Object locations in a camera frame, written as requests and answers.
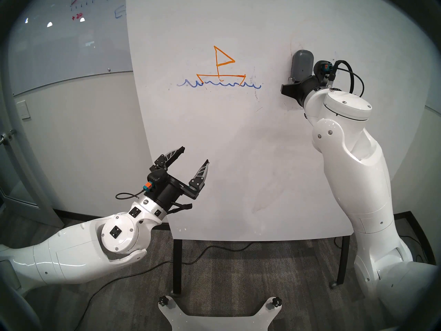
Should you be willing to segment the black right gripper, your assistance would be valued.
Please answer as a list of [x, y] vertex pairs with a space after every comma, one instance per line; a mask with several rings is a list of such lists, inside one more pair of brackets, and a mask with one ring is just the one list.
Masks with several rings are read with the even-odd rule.
[[288, 83], [281, 86], [281, 94], [293, 98], [304, 108], [306, 97], [311, 91], [319, 91], [326, 86], [326, 77], [316, 75], [308, 76], [299, 81], [293, 77], [288, 78]]

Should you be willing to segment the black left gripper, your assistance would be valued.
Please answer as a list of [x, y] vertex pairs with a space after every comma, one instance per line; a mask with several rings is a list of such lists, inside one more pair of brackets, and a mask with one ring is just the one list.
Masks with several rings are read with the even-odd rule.
[[[185, 147], [172, 150], [166, 154], [161, 154], [150, 167], [150, 172], [158, 169], [168, 170], [171, 164], [183, 154]], [[182, 183], [171, 175], [167, 175], [165, 179], [155, 184], [156, 191], [154, 193], [154, 201], [166, 212], [166, 214], [174, 214], [183, 210], [192, 209], [192, 203], [181, 204], [177, 200], [184, 195], [191, 199], [196, 199], [203, 189], [208, 175], [209, 160], [199, 168], [195, 176], [189, 181], [188, 185]]]

